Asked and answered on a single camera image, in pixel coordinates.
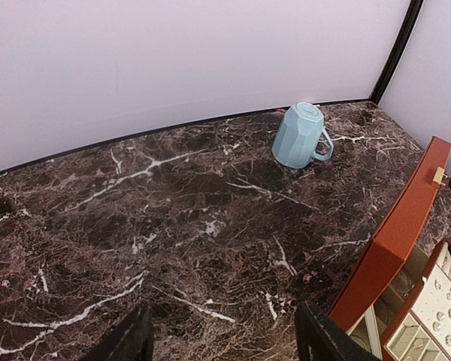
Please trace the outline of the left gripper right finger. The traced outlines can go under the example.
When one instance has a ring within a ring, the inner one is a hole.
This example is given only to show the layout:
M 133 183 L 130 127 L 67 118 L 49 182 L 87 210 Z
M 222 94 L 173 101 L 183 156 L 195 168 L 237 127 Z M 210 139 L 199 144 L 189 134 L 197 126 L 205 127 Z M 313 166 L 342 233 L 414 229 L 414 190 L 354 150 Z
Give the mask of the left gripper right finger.
M 295 337 L 298 359 L 325 361 L 375 360 L 376 357 L 360 347 L 317 305 L 297 302 Z

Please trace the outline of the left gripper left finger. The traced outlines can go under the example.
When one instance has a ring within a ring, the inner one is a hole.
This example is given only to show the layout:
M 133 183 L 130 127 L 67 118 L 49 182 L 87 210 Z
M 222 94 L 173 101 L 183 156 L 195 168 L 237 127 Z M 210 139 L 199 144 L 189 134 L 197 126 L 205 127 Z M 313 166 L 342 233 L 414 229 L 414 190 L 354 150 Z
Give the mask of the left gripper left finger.
M 86 354 L 86 360 L 152 360 L 153 322 L 149 308 L 137 305 Z

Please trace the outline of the brown jewelry box cream lining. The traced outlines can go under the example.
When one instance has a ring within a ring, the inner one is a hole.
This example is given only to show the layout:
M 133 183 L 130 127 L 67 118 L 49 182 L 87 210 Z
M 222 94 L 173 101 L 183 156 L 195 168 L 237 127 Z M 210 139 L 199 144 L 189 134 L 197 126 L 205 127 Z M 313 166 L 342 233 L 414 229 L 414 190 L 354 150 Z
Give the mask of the brown jewelry box cream lining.
M 432 252 L 417 241 L 440 188 L 451 184 L 445 172 L 451 144 L 432 138 L 400 196 L 369 239 L 344 287 L 329 310 L 329 318 L 355 343 L 383 359 L 381 336 L 394 321 L 419 280 Z

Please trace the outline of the brown jewelry tray cream lining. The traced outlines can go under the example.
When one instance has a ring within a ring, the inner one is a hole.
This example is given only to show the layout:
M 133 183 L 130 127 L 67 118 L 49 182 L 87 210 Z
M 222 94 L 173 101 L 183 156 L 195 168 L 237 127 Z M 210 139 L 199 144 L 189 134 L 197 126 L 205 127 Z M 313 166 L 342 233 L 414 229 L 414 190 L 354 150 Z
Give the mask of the brown jewelry tray cream lining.
M 446 241 L 381 336 L 384 360 L 451 360 L 451 252 Z

